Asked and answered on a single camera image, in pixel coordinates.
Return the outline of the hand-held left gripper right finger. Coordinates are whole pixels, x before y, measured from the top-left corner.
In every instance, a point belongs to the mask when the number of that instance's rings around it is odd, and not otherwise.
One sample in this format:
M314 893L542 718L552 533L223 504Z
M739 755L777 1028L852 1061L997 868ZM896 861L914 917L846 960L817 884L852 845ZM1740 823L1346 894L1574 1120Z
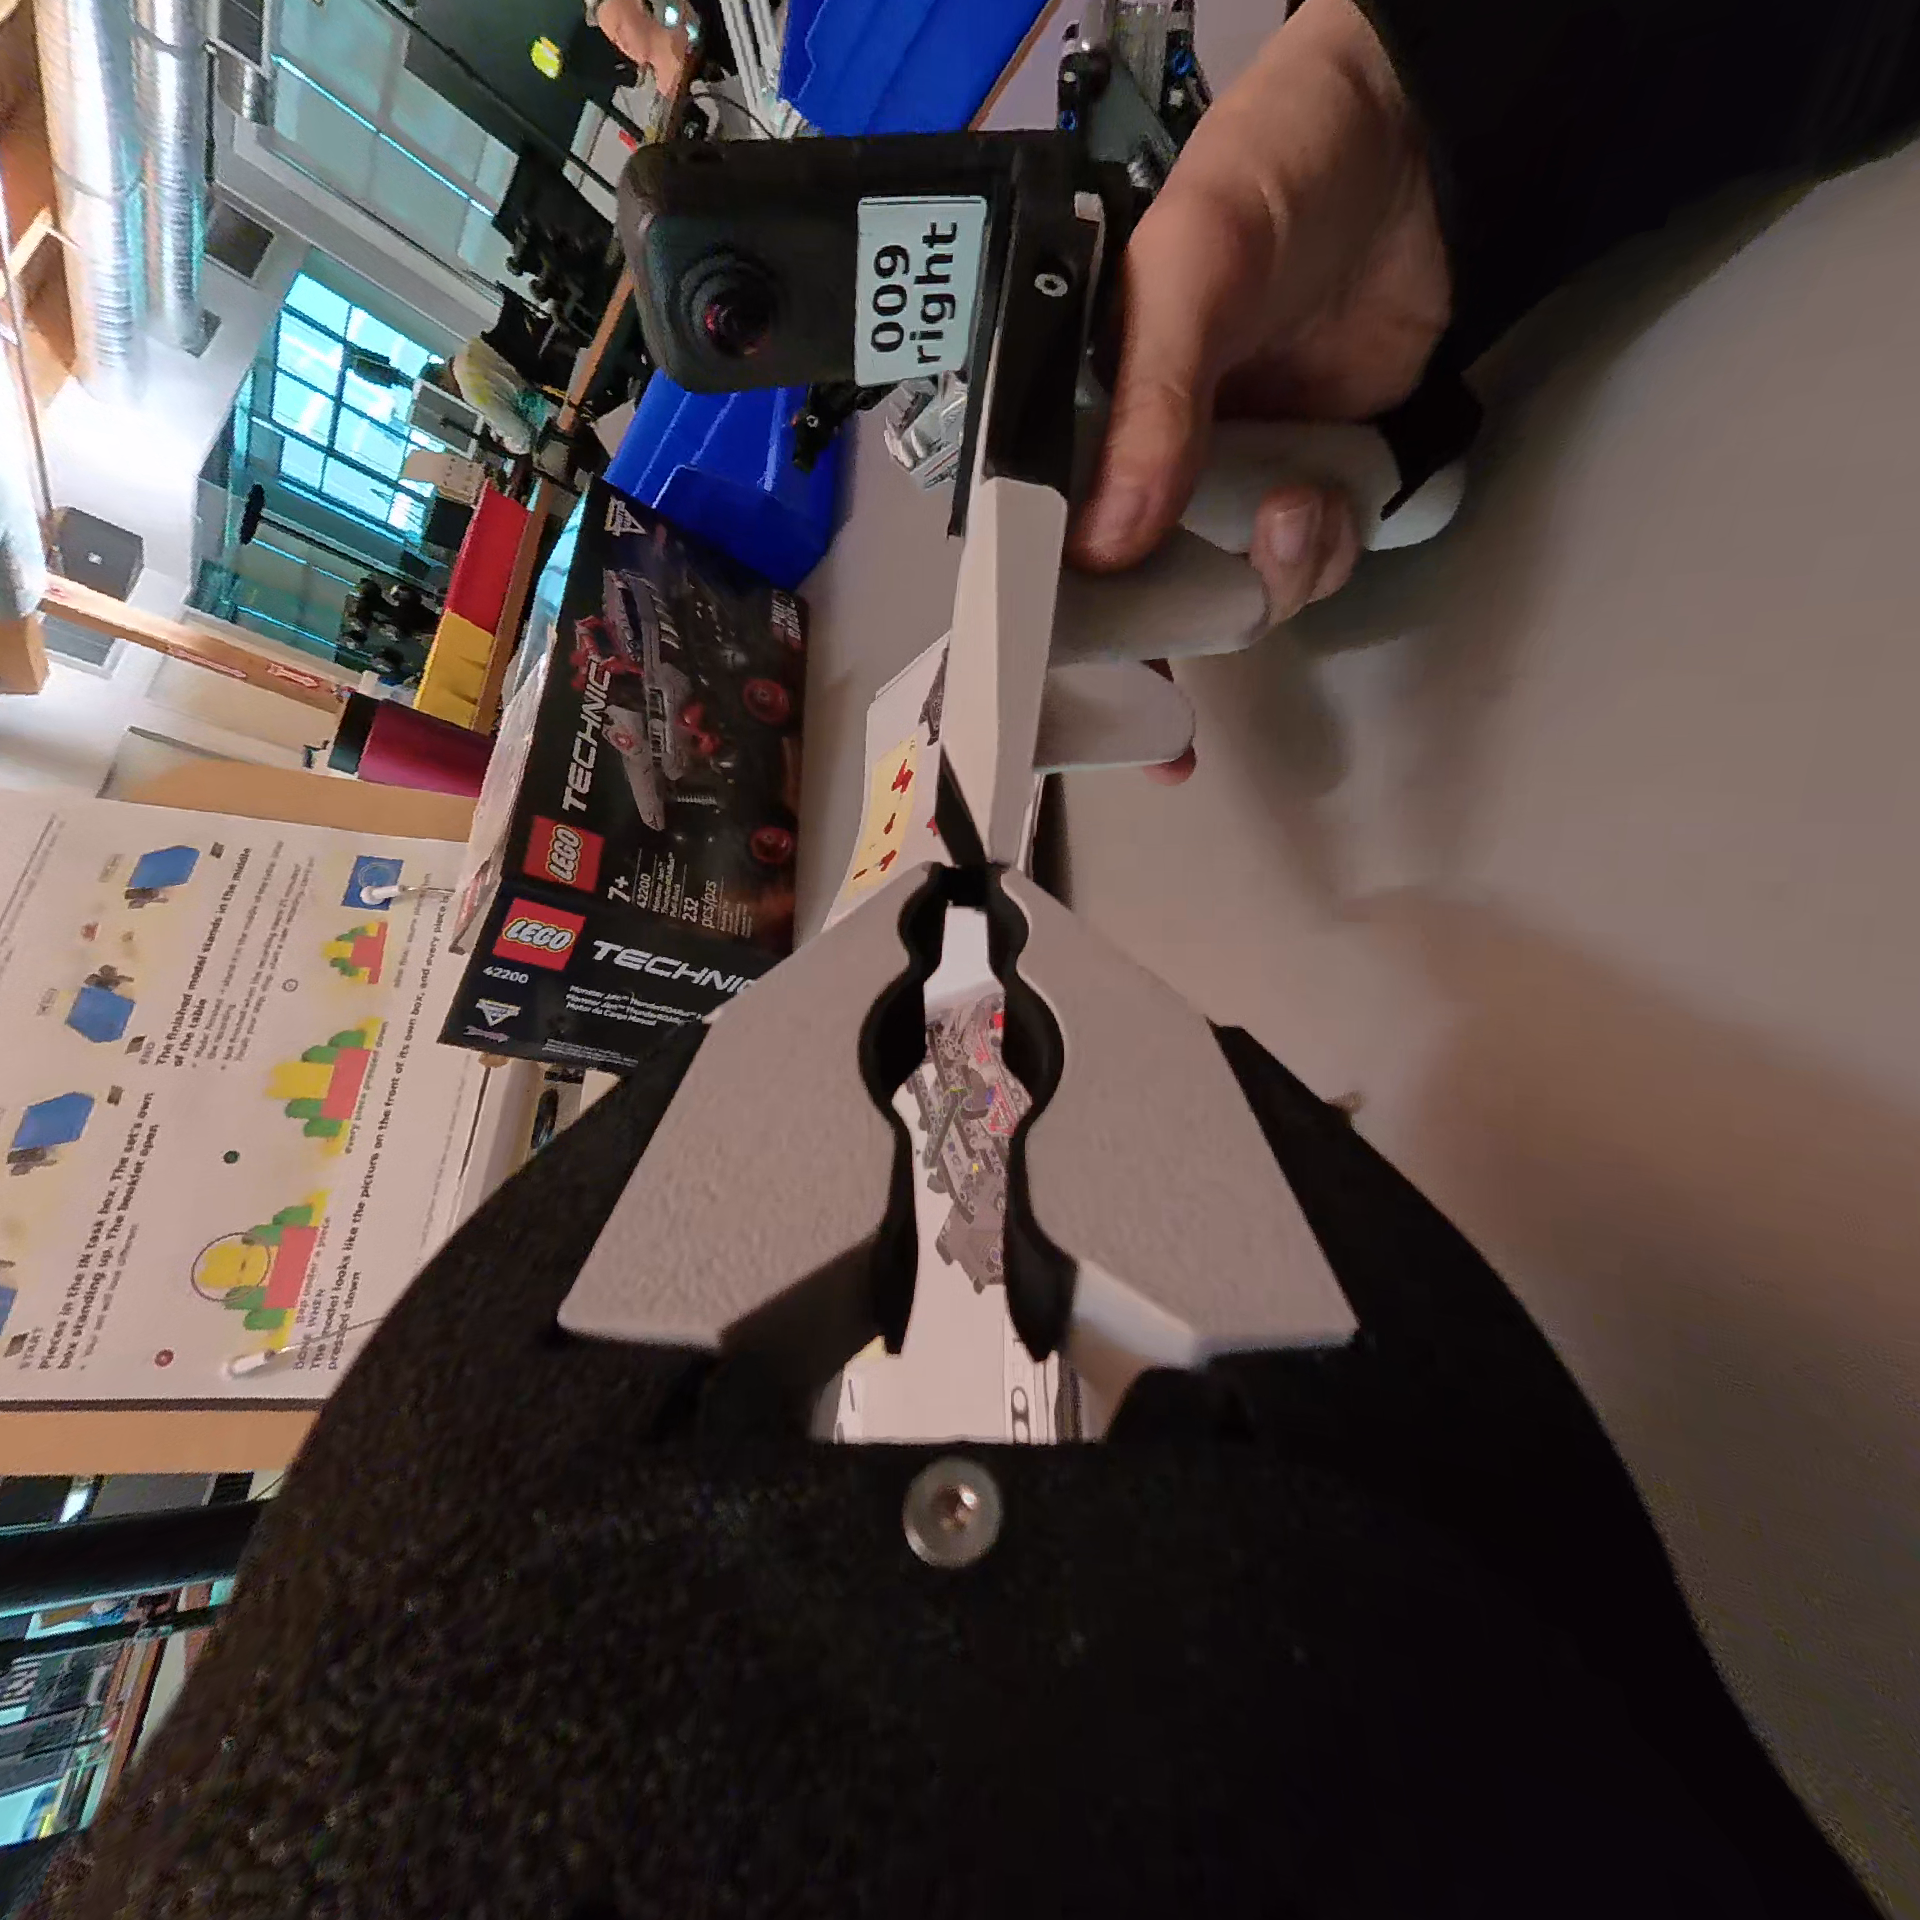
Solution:
M1032 1097L1007 1310L1079 1380L1087 1433L1152 1373L1350 1347L1356 1310L1214 1025L1029 878L999 868L984 913Z

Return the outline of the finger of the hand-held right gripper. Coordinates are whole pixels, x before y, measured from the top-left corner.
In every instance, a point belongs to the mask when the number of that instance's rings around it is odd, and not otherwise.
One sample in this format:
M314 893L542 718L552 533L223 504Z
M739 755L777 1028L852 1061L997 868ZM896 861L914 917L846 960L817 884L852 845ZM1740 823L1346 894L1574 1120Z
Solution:
M956 868L1013 867L1033 804L1069 504L977 481L956 565L939 715L936 827Z

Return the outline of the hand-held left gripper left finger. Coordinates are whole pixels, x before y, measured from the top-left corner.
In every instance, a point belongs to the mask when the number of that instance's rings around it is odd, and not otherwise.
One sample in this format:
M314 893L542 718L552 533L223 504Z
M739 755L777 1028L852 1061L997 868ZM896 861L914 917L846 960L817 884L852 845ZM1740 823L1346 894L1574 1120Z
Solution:
M949 868L907 868L704 1025L560 1307L573 1337L709 1358L899 1355Z

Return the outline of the white building instruction booklet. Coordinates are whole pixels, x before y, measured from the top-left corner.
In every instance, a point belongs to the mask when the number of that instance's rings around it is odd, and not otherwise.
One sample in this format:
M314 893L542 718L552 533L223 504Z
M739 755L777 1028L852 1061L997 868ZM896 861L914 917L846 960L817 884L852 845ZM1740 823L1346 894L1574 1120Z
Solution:
M946 640L869 707L866 794L826 925L919 864L946 864L934 823L942 774ZM917 1287L899 1355L869 1343L836 1377L817 1433L836 1444L1072 1444L1086 1435L1079 1380L1033 1361L1002 1295L1002 1205L1024 1088L1002 1063L1002 990L984 917L946 913L923 990L923 1061L893 1095L906 1125Z

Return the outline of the another person's forearm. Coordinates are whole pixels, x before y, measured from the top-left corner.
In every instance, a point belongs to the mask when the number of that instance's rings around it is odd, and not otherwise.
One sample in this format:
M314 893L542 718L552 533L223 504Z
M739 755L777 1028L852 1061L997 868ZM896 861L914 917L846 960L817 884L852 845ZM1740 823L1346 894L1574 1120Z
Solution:
M703 23L692 4L582 4L582 17L662 94L700 73Z

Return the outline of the person's right forearm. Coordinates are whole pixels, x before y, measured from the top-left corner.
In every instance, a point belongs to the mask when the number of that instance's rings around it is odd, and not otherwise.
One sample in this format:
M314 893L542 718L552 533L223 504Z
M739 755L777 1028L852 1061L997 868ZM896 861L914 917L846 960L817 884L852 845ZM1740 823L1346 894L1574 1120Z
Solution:
M1346 4L1410 220L1420 370L1380 421L1403 508L1474 430L1463 373L1619 244L1740 184L1917 137L1914 4Z

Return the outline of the white desk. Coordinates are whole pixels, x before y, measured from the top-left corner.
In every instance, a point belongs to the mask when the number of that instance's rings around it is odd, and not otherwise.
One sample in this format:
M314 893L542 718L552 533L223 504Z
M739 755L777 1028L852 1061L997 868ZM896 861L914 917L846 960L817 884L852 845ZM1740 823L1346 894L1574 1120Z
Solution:
M1917 1914L1917 147L1526 320L1440 540L1062 785L1073 905L1523 1295Z

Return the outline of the small blue storage bin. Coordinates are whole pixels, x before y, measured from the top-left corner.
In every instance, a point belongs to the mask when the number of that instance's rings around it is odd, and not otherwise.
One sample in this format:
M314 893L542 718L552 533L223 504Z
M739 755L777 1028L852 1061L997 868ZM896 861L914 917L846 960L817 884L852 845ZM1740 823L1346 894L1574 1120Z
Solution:
M800 590L840 530L849 448L840 433L810 467L797 463L802 397L802 388L692 394L654 373L604 481L774 585Z

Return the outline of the large blue storage bin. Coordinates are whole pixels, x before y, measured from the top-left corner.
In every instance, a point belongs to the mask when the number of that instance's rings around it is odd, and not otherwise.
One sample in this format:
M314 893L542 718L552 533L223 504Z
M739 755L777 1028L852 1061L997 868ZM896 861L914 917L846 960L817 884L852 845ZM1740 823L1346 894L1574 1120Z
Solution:
M1046 4L787 4L777 98L827 137L956 133Z

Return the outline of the black toy set box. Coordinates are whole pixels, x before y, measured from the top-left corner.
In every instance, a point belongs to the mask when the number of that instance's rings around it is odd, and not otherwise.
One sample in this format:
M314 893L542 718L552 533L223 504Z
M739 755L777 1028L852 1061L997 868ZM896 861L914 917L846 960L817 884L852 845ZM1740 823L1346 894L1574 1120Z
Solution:
M794 945L804 610L604 481L474 805L439 1040L619 1074Z

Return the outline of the red storage bin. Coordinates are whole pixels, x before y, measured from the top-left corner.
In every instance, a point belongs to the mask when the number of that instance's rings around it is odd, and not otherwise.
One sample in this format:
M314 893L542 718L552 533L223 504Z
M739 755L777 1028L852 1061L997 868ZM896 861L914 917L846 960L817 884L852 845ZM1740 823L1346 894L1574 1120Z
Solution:
M449 568L442 615L496 634L513 581L516 548L534 527L524 504L482 485Z

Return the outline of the maroon tumbler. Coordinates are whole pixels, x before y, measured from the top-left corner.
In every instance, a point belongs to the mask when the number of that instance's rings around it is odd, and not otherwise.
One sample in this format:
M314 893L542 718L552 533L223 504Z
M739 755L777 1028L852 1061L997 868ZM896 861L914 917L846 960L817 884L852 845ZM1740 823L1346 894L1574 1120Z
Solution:
M373 785L477 801L490 748L489 735L350 691L322 767Z

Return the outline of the instruction poster on wooden board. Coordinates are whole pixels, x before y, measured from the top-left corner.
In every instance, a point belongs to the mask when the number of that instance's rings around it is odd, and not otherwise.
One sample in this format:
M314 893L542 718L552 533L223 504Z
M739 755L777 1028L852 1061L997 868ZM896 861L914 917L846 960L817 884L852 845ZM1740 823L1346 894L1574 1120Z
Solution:
M3 1475L286 1467L459 1221L472 801L3 793Z

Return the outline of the black speaker box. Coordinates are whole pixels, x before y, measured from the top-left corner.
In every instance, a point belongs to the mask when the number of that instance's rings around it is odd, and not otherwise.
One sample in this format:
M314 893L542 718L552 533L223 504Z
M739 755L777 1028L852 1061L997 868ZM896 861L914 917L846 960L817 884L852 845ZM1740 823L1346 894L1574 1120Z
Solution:
M49 535L49 565L67 584L129 604L146 571L146 543L99 515L60 507Z

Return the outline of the silver ventilation duct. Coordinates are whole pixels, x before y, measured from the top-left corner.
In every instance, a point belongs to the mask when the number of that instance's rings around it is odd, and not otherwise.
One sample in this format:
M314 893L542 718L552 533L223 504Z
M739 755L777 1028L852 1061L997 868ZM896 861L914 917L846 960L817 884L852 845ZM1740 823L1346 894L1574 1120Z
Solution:
M56 185L77 378L130 391L147 344L196 357L209 45L200 4L37 4L37 73Z

